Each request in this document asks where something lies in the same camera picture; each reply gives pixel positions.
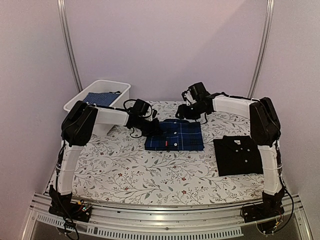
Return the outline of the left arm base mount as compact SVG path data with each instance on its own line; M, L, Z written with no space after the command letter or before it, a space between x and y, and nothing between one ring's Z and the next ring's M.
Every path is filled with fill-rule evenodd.
M92 214L92 204L83 200L72 202L67 198L52 199L48 212L52 215L88 223Z

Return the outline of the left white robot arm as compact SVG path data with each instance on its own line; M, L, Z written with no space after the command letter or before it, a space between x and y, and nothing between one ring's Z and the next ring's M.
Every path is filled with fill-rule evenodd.
M118 108L89 104L78 100L61 125L62 147L56 163L55 186L51 185L49 195L55 202L55 209L63 216L74 213L74 205L62 198L72 197L72 182L79 155L93 134L94 126L117 125L128 129L138 129L143 137L162 134L157 111L141 100L134 101L129 108Z

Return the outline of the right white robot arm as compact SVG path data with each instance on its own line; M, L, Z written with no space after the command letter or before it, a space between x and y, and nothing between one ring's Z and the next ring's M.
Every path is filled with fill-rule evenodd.
M202 82L189 86L181 96L185 103L175 114L179 119L198 120L202 114L223 112L249 120L250 137L257 144L264 175L263 203L258 213L262 218L269 218L278 210L285 195L281 177L281 124L271 99L246 98L225 92L209 93Z

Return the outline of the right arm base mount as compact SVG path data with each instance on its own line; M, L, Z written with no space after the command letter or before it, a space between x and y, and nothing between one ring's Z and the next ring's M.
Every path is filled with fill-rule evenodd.
M282 201L275 205L270 202L263 203L245 203L240 209L240 216L245 223L256 223L257 230L267 236L279 232L284 225L284 207Z

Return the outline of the blue plaid long sleeve shirt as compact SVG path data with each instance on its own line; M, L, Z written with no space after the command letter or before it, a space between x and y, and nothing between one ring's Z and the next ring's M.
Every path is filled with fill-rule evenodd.
M161 135L148 136L144 148L148 151L203 151L201 124L180 119L165 119L159 123Z

